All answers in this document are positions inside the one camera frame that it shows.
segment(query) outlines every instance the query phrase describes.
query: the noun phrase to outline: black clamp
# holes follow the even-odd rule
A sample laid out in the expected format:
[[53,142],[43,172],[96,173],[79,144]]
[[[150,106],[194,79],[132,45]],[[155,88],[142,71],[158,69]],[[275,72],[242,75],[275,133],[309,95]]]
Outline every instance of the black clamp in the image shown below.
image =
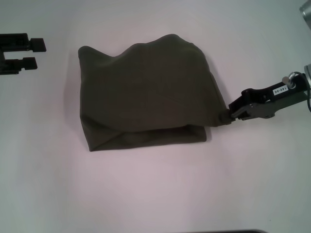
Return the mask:
[[6,60],[4,52],[29,51],[46,52],[44,40],[33,38],[28,40],[26,33],[0,34],[0,75],[19,74],[22,68],[25,70],[37,69],[34,57],[24,57],[22,60]]

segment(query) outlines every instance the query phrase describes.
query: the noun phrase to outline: white table surface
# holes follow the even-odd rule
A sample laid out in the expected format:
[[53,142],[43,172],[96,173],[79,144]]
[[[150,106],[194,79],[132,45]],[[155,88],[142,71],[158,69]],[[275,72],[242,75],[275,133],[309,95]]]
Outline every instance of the white table surface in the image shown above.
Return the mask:
[[37,70],[0,76],[1,233],[311,232],[311,114],[212,128],[205,143],[89,152],[83,45],[118,55],[169,33],[207,57],[226,104],[311,63],[304,0],[11,0],[0,33],[43,37]]

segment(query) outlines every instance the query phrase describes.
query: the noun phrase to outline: dark green cloth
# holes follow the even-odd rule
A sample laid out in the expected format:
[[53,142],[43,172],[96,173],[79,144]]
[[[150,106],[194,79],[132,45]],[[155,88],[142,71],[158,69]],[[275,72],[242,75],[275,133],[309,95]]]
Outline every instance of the dark green cloth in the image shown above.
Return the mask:
[[206,141],[226,110],[205,56],[166,35],[116,57],[79,49],[80,118],[89,150]]

